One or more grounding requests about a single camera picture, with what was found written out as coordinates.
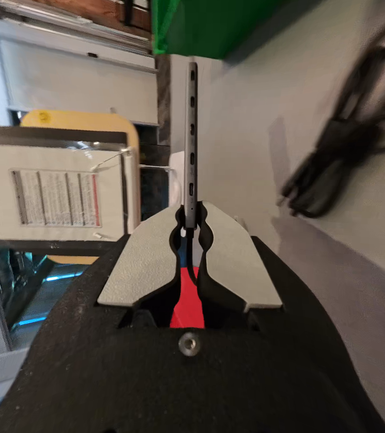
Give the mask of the red plastic bin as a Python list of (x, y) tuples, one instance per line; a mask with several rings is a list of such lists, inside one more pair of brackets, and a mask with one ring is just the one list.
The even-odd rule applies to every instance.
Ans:
[(174, 307), (170, 328), (205, 328), (202, 303), (188, 269), (181, 268), (181, 294)]

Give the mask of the black usb-c cable orange plug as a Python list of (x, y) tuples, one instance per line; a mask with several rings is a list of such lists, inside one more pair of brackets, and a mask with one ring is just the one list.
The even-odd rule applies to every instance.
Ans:
[(319, 219), (329, 214), (345, 192), (354, 172), (385, 146), (385, 94), (366, 114), (385, 66), (385, 27), (368, 43), (344, 81), (333, 112), (314, 150), (281, 189), (279, 206), (287, 202), (293, 217)]

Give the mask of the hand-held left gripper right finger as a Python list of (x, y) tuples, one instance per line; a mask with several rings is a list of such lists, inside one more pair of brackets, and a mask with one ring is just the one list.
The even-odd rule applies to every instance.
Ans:
[(283, 302), (249, 232), (208, 201), (199, 211), (197, 292), (205, 327), (246, 327), (250, 313), (279, 311)]

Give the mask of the grey usb hub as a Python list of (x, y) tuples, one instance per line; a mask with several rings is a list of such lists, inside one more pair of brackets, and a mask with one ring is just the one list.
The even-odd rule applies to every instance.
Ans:
[(193, 240), (197, 228), (198, 188), (198, 65), (190, 61), (186, 76), (186, 113), (184, 143), (184, 229), (186, 232), (186, 268), (197, 284), (193, 265)]

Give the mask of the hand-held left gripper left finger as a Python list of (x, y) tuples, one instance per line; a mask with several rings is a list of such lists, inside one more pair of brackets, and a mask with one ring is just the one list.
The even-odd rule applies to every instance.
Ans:
[(183, 206), (166, 208), (141, 223), (130, 235), (97, 302), (147, 310), (157, 327), (169, 328), (181, 295)]

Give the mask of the laminated instruction sheet black backing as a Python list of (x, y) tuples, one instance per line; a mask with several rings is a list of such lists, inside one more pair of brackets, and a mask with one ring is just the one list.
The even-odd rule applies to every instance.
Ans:
[(126, 133), (0, 127), (0, 247), (102, 256), (137, 221)]

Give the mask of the white door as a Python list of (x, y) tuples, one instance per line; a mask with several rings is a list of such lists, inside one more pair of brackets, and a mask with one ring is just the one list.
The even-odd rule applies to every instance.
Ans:
[(157, 77), (150, 68), (0, 36), (8, 108), (115, 113), (158, 123)]

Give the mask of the green plastic bin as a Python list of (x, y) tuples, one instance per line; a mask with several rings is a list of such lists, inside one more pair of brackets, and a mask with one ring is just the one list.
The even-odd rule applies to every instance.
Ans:
[(317, 0), (153, 0), (153, 53), (238, 62)]

